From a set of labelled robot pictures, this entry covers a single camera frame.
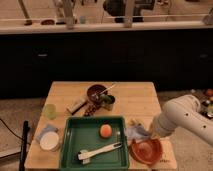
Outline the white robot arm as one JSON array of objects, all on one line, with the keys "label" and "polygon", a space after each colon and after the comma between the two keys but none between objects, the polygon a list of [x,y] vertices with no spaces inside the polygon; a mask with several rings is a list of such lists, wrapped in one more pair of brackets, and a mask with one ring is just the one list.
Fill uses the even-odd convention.
[{"label": "white robot arm", "polygon": [[152,139],[170,136],[182,127],[213,147],[213,121],[200,114],[201,103],[194,95],[184,95],[167,101],[150,125]]}]

